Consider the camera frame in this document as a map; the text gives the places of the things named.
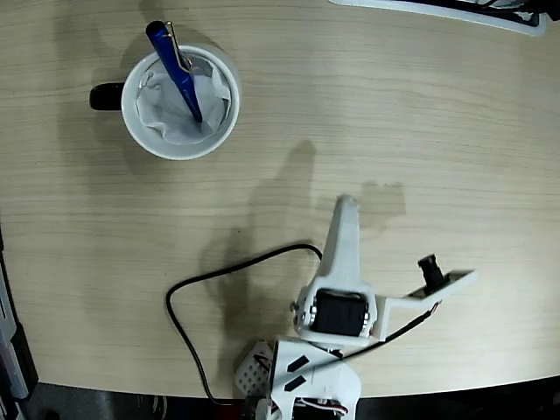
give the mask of blue pen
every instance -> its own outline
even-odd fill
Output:
[[[156,20],[146,26],[146,35],[154,46],[169,77],[171,77],[186,105],[191,110],[194,120],[197,123],[202,123],[202,113],[194,92],[192,65],[190,61],[185,62],[180,54],[173,24],[171,22],[167,24],[171,28],[171,34],[167,31],[167,26],[163,22]]]

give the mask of white tissue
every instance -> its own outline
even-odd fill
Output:
[[[167,73],[146,72],[140,80],[136,107],[140,121],[174,144],[196,144],[214,134],[231,104],[229,85],[208,62],[212,76],[195,74],[194,90],[202,113],[198,124]]]

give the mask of mug handle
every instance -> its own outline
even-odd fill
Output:
[[[96,111],[120,111],[124,83],[103,83],[89,92],[89,106]]]

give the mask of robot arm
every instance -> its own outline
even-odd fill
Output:
[[[435,256],[429,255],[418,262],[425,286],[405,297],[376,296],[373,287],[360,278],[359,242],[358,205],[352,197],[341,196],[317,274],[291,305],[300,339],[276,340],[267,396],[259,401],[255,418],[311,418],[302,410],[323,404],[314,418],[354,420],[361,382],[340,361],[338,350],[365,347],[371,335],[384,341],[393,308],[430,309],[477,277],[474,271],[443,275]]]

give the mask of wood grain surface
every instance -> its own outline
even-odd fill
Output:
[[[326,0],[25,0],[0,17],[0,218],[40,379],[202,396],[164,308],[177,281],[294,241],[361,204],[361,272],[417,259],[480,280],[352,362],[364,396],[560,374],[560,30],[542,38]],[[244,88],[232,136],[192,162],[129,137],[88,92],[151,51],[144,27],[215,44]],[[252,340],[291,332],[317,264],[297,252],[175,298],[213,392]],[[394,328],[416,316],[397,313]]]

